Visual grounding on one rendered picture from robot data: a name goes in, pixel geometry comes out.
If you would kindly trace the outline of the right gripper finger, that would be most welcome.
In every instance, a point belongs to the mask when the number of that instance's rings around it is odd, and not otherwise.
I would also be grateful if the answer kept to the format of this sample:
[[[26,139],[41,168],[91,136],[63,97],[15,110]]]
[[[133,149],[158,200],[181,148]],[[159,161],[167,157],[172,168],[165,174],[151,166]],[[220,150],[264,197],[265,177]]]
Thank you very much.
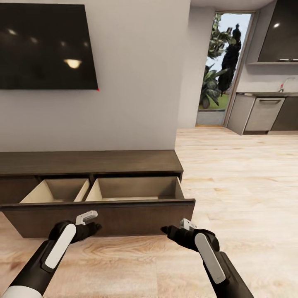
[[[164,226],[164,227],[161,227],[160,230],[161,230],[163,233],[168,234],[169,229],[170,229],[170,227]]]

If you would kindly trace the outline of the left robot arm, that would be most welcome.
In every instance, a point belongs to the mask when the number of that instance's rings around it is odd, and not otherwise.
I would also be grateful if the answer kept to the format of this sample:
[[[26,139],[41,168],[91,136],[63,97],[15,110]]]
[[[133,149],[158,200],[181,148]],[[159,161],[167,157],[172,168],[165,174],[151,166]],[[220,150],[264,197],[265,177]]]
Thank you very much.
[[[48,240],[41,244],[0,298],[42,298],[68,246],[102,229],[95,222],[85,225],[85,221],[95,217],[96,211],[88,211],[77,216],[76,223],[70,220],[56,223]]]

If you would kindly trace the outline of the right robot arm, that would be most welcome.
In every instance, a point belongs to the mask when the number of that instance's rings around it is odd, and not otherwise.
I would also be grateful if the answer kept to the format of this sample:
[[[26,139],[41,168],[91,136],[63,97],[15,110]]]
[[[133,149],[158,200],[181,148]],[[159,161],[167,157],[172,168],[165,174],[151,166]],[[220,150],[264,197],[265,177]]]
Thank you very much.
[[[254,298],[226,253],[220,252],[214,233],[197,229],[197,225],[187,219],[180,225],[180,228],[164,226],[160,230],[168,239],[200,254],[217,298]]]

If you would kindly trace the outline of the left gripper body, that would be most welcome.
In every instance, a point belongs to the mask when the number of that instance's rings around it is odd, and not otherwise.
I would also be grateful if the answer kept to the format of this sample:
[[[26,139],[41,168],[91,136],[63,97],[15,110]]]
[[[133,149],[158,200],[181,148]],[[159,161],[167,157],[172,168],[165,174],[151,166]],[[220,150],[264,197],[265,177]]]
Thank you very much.
[[[82,236],[80,237],[80,239],[76,242],[85,240],[86,238],[88,238],[89,236],[93,236],[95,235],[96,232],[96,224],[95,222],[86,224],[86,225],[80,225],[82,227]]]

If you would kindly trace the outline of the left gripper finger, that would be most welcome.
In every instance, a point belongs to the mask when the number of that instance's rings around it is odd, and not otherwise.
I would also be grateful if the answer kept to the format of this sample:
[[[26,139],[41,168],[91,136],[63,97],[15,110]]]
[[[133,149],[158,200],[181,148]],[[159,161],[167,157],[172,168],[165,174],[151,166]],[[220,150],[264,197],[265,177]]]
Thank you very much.
[[[102,229],[102,226],[98,223],[98,224],[96,224],[96,232],[98,231],[98,230],[100,230],[100,229]]]

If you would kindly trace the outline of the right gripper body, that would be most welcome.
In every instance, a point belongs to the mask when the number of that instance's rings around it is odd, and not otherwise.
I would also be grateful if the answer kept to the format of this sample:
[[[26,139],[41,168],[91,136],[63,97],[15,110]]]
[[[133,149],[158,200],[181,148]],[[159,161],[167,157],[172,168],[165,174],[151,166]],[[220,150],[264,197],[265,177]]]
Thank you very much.
[[[185,248],[188,248],[185,245],[185,233],[188,232],[184,229],[179,229],[175,226],[170,226],[169,232],[168,232],[168,239],[175,241],[178,245],[181,245]]]

